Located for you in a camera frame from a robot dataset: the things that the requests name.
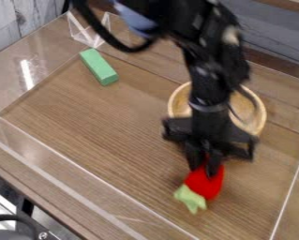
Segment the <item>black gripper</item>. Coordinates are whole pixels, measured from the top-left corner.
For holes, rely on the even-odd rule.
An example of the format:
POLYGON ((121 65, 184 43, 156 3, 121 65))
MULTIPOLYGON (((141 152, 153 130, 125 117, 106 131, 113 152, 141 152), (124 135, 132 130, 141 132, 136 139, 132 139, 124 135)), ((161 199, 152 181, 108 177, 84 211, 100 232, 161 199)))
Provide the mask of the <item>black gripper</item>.
POLYGON ((229 120, 229 102, 212 106, 189 101, 189 117, 166 117, 162 121, 162 138, 184 145, 189 169, 195 171, 209 156, 205 173, 217 174, 221 161, 235 156, 252 160, 256 137, 249 135, 229 120))

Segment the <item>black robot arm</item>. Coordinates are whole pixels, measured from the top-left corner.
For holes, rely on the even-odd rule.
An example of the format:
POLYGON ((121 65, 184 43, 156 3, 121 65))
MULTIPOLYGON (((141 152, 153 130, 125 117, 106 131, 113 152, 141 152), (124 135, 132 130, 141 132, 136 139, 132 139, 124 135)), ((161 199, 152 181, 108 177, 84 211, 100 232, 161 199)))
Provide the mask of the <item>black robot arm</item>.
POLYGON ((145 43, 126 47, 142 51, 157 38, 169 38, 181 50, 189 72, 189 116, 162 121, 164 138, 185 146, 189 168, 207 177, 235 142, 253 146, 253 138, 232 121, 233 93, 244 93, 249 65, 241 48, 240 23, 217 0, 113 0, 113 7, 145 43))

